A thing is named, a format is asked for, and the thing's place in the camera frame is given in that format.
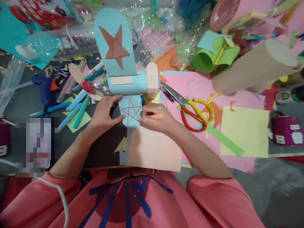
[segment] pink sleeve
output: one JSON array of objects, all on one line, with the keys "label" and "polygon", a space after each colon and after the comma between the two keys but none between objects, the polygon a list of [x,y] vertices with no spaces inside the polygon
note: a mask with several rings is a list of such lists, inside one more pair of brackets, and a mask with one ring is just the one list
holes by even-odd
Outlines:
[{"label": "pink sleeve", "polygon": [[[79,180],[61,180],[48,172],[43,178],[61,186],[69,204],[79,191]],[[0,214],[3,227],[48,227],[63,211],[57,188],[35,180],[28,184]]]},{"label": "pink sleeve", "polygon": [[236,179],[194,175],[187,182],[187,192],[213,227],[265,227]]}]

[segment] pink shirt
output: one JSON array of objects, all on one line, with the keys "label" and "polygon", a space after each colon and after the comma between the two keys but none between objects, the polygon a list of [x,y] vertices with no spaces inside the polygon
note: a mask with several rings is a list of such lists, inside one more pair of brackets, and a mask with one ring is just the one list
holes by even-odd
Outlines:
[{"label": "pink shirt", "polygon": [[[79,180],[45,179],[66,194],[68,227],[264,227],[235,179],[192,176],[187,190],[168,171],[110,169]],[[27,185],[0,214],[4,227],[63,227],[59,192],[39,180]]]}]

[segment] glue gun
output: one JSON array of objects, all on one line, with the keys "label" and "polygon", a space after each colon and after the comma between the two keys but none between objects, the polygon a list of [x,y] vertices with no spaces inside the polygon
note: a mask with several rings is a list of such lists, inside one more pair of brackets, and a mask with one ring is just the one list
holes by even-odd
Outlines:
[{"label": "glue gun", "polygon": [[32,77],[32,82],[40,87],[40,100],[44,107],[58,105],[55,94],[50,91],[53,78],[48,78],[45,71]]}]

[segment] floor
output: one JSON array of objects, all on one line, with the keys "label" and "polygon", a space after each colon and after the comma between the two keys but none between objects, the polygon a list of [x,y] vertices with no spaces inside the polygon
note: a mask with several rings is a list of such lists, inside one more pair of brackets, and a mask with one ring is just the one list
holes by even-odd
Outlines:
[{"label": "floor", "polygon": [[[304,165],[277,158],[257,159],[256,172],[231,169],[250,196],[266,228],[304,227]],[[182,168],[176,178],[186,187],[197,169]]]}]

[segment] scissors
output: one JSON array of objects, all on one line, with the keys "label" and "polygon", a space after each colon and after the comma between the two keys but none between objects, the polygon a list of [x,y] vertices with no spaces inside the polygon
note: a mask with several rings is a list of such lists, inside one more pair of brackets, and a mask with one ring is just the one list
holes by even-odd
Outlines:
[{"label": "scissors", "polygon": [[[177,101],[178,103],[180,103],[181,105],[181,117],[183,120],[184,125],[186,126],[186,128],[188,128],[190,131],[193,132],[202,132],[204,130],[206,130],[207,128],[207,124],[206,123],[210,123],[213,121],[214,119],[214,110],[212,108],[212,106],[207,103],[204,100],[200,100],[200,99],[193,99],[193,100],[189,100],[189,99],[185,99],[183,96],[181,96],[178,92],[176,92],[174,89],[172,89],[170,86],[168,86],[166,83],[161,82],[161,90],[164,92],[164,94],[172,101],[175,102]],[[205,117],[202,115],[202,113],[200,112],[200,110],[198,109],[198,107],[194,104],[194,102],[196,103],[201,103],[203,105],[205,105],[210,113],[210,117],[209,120],[206,120]],[[193,112],[189,111],[188,109],[186,109],[185,104],[189,104],[193,107],[193,109],[195,110],[196,114],[194,114]],[[197,119],[199,122],[202,123],[202,129],[196,130],[192,127],[190,127],[187,123],[186,120],[186,116],[185,113],[189,114],[190,116],[192,116],[193,118]]]}]

